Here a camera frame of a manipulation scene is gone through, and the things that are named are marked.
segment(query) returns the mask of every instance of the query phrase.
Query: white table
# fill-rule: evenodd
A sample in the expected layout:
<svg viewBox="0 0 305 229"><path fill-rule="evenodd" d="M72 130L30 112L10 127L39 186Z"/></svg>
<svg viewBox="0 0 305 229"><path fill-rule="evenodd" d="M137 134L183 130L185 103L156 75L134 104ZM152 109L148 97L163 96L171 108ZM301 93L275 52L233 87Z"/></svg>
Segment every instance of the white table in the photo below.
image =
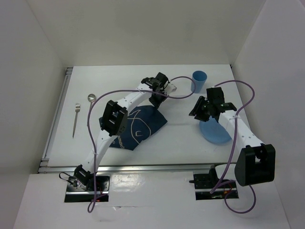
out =
<svg viewBox="0 0 305 229"><path fill-rule="evenodd" d="M118 174L112 177L109 202L64 203L67 183L58 174L30 175L14 229L289 229L274 182L255 185L255 208L231 212L223 199L195 200L192 172ZM249 187L238 186L236 210L253 203Z"/></svg>
<svg viewBox="0 0 305 229"><path fill-rule="evenodd" d="M50 142L47 156L49 166L77 166L86 158L92 144L86 126L90 103L88 94L100 96L106 92L118 89L134 89L141 79L155 77L162 72L172 79L176 76L192 76L196 70L207 73L206 88L217 83L234 79L229 65L139 65L139 66L81 66L74 67L68 90L64 99L59 124L54 140ZM187 79L173 81L177 86L174 96L189 94L191 82ZM235 83L222 85L225 100L232 102L237 108L242 105ZM107 96L97 104L91 115L91 129L97 137L100 130L98 119L103 115L105 105L109 100L119 100L127 93L117 93ZM206 141L201 135L199 121L189 117L189 112L196 104L201 94L184 100L167 99L159 111L168 120L168 123L156 134L148 138L134 150L109 148L101 165L166 165L166 164L193 164L193 163L224 163L227 161L232 141L222 146ZM72 138L73 122L75 117L75 103L81 104L74 139ZM240 113L248 124L244 111ZM233 161L238 158L236 152Z"/></svg>

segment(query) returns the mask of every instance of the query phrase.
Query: blue plastic cup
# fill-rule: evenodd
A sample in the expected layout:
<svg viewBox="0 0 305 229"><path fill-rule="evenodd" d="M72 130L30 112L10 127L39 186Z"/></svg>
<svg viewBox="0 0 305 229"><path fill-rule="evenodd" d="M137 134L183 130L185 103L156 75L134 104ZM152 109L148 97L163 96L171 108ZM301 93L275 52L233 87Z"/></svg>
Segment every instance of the blue plastic cup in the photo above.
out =
<svg viewBox="0 0 305 229"><path fill-rule="evenodd" d="M205 72L203 71L195 71L192 75L192 79L195 81L196 83L196 90L194 93L200 93L206 79L208 78L208 76L206 75ZM194 91L194 83L192 82L191 84L191 91L193 92Z"/></svg>

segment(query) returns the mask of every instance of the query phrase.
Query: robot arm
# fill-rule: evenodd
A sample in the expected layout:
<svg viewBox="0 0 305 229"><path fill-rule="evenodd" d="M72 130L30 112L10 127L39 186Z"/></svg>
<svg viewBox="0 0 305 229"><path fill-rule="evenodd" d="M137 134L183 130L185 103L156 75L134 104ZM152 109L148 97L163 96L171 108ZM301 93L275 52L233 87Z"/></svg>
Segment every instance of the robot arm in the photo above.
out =
<svg viewBox="0 0 305 229"><path fill-rule="evenodd" d="M275 149L258 139L240 116L232 103L224 102L221 87L207 89L207 98L200 96L190 116L207 122L211 117L225 128L234 139L235 119L238 119L236 148L240 152L234 173L241 186L270 182L275 176Z"/></svg>
<svg viewBox="0 0 305 229"><path fill-rule="evenodd" d="M124 132L127 125L128 113L147 99L158 108L166 99L165 96L160 94L169 95L171 92L176 91L176 89L164 74L158 73L155 78L143 79L141 84L136 88L136 90L139 90L138 92L132 92L117 102L110 100L106 105L102 117L101 131L95 141L97 154L96 169L110 144L118 135ZM158 92L160 94L141 92L140 90ZM84 186L87 186L94 172L96 171L94 171L94 149L92 148L85 161L76 167L74 177Z"/></svg>

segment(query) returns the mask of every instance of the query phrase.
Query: blue towel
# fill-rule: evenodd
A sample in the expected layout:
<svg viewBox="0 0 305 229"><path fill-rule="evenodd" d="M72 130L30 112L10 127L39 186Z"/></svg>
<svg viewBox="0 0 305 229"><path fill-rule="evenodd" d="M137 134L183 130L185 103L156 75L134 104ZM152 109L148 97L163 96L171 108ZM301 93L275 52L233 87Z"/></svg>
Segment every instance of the blue towel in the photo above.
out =
<svg viewBox="0 0 305 229"><path fill-rule="evenodd" d="M138 106L128 114L126 130L110 147L134 150L166 123L167 120L154 106Z"/></svg>

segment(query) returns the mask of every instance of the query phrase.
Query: cable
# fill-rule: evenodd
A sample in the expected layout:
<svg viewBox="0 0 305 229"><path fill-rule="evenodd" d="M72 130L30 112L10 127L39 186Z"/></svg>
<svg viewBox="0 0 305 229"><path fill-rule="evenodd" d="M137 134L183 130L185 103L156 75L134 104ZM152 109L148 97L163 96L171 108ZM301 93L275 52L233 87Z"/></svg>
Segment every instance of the cable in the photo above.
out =
<svg viewBox="0 0 305 229"><path fill-rule="evenodd" d="M234 183L234 182L235 182L235 180L228 180L228 181L225 181L225 182L221 183L219 186L226 185L226 184L230 184L230 183ZM255 205L256 205L256 194L255 194L255 191L254 191L253 187L252 187L251 185L249 185L249 187L250 187L250 189L251 189L251 191L252 191L252 193L253 193L253 198L254 198L254 199L253 199L253 204L252 204L252 206L251 206L248 210L246 210L246 211L236 211L236 210L232 209L232 208L228 205L227 199L228 199L228 196L229 196L231 193L233 193L233 192L228 192L228 193L224 196L224 203L225 203L225 205L227 206L227 208L229 208L229 210L231 210L232 212L237 213L237 214L246 214L246 213L252 211L252 209L253 209L253 208L255 207Z"/></svg>
<svg viewBox="0 0 305 229"><path fill-rule="evenodd" d="M94 139L93 139L93 136L92 136L92 133L91 133L91 129L90 129L90 116L91 116L91 112L92 112L92 109L94 108L94 106L97 104L97 102L99 100L101 100L103 97L109 95L109 94L113 94L113 93L118 93L118 92L149 92L149 93L152 93L152 94L158 94L158 95L161 95L161 96L164 96L164 97L167 97L167 98L171 98L171 99L185 99L185 98L188 98L190 97L192 94L194 94L195 90L196 90L196 82L190 78L190 77L187 77L187 76L178 76L178 77L175 77L173 79L171 79L171 81L173 80L176 80L176 79L179 79L179 78L186 78L186 79L189 79L191 80L193 83L194 83L194 90L189 94L189 95L186 95L186 96L183 96L183 97L173 97L173 96L169 96L169 95L164 95L162 93L158 93L158 92L153 92L153 91L149 91L149 90L116 90L116 91L111 91L111 92L107 92L103 95L101 95L100 97L98 97L95 102L92 104L92 106L90 107L89 109L89 112L88 112L88 118L87 118L87 127L88 127L88 132L89 132L89 136L90 136L90 139L92 141L92 144L93 144L93 149L94 149L94 165L93 165L93 170L94 170L94 173L93 173L93 185L94 185L94 198L93 200L90 202L90 204L88 205L88 208L87 208L87 211L89 213L92 213L93 212L93 209L95 207L95 203L96 203L96 200L98 198L101 197L100 196L97 196L97 190L96 190L96 153L97 153L97 150L96 150L96 145L95 145L95 142L94 142Z"/></svg>
<svg viewBox="0 0 305 229"><path fill-rule="evenodd" d="M255 97L255 91L254 91L254 88L249 85L248 83L244 82L244 81L240 81L240 80L228 80L228 81L224 81L222 83L219 83L219 84L216 84L215 87L217 86L220 86L224 83L230 83L230 82L238 82L238 83L243 83L245 85L247 85L251 90L252 90L252 97L251 99L243 106L241 106L241 108L239 108L235 114L235 116L237 117L238 114L240 113L241 110L243 110L246 106L248 106L250 104L250 102L252 102L252 100L254 99ZM234 150L235 150L235 145L236 145L236 141L237 141L237 118L235 118L235 130L234 130L234 138L233 138L233 144L232 144L232 148L231 148L231 152L230 152L230 156L229 156L229 159L228 159L228 163L224 169L224 173L222 174L222 176L220 177L219 181L217 182L217 184L215 185L215 187L212 188L212 190L210 191L210 193L214 193L215 190L219 187L219 185L221 184L221 182L223 181L224 179L224 176L227 174L228 172L228 169L229 169L229 166L231 164L231 161L232 161L232 158L233 158L233 154L234 154Z"/></svg>

